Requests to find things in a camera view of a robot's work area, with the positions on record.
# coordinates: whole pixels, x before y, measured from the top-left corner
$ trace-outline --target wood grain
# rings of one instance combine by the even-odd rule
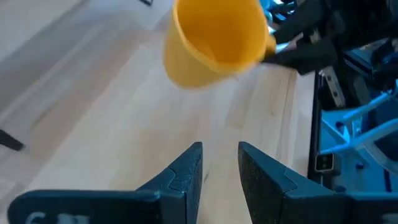
[[[313,77],[258,65],[216,85],[181,90],[162,64],[165,9],[143,26],[128,5],[90,1],[91,9],[101,10],[86,24],[95,31],[82,33],[89,40],[26,97],[20,106],[27,113],[4,118],[29,144],[22,152],[0,148],[0,209],[34,189],[134,190],[202,141],[198,222],[250,223],[238,142],[306,174]],[[68,28],[89,18],[84,15],[71,15]]]

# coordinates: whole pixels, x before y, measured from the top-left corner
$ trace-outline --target yellow cup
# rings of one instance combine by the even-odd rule
[[[182,88],[228,78],[275,52],[258,0],[176,0],[164,65]]]

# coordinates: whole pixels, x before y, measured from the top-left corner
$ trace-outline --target light wooden surface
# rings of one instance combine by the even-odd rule
[[[91,21],[82,35],[88,40],[73,42],[73,56],[21,104],[47,102],[27,106],[39,118],[24,121],[25,151],[0,148],[0,210],[27,190],[134,190],[194,141],[204,147],[198,223],[250,223],[239,180],[239,141],[307,173],[312,75],[259,65],[204,89],[181,90],[162,65],[171,6],[162,4],[162,16],[153,12],[155,19],[144,25],[134,4],[122,0],[92,0],[84,6],[91,14],[69,16],[70,29]],[[4,124],[18,129],[16,118],[24,116],[29,110],[4,118]]]

